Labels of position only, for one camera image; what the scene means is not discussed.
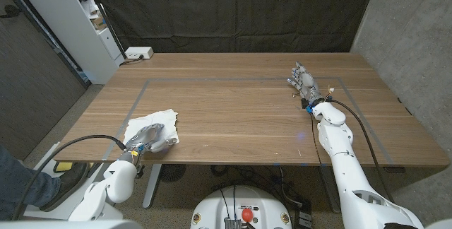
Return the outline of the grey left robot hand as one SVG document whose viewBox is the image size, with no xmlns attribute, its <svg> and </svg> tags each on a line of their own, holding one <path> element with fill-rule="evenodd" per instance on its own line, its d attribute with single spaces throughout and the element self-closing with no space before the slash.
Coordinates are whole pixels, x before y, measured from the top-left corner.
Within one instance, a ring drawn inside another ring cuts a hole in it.
<svg viewBox="0 0 452 229">
<path fill-rule="evenodd" d="M 151 124 L 140 129 L 125 144 L 124 152 L 118 160 L 125 160 L 137 165 L 144 153 L 157 153 L 177 142 L 175 137 L 163 137 L 164 124 Z"/>
</svg>

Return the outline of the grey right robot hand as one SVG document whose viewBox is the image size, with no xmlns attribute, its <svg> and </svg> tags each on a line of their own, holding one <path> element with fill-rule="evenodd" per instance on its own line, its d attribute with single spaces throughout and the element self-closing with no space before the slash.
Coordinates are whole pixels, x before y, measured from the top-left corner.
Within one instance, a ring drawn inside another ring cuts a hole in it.
<svg viewBox="0 0 452 229">
<path fill-rule="evenodd" d="M 298 61 L 296 62 L 296 67 L 292 69 L 292 77 L 288 78 L 287 82 L 298 91 L 304 109 L 308 107 L 314 108 L 325 101 L 313 76 Z"/>
</svg>

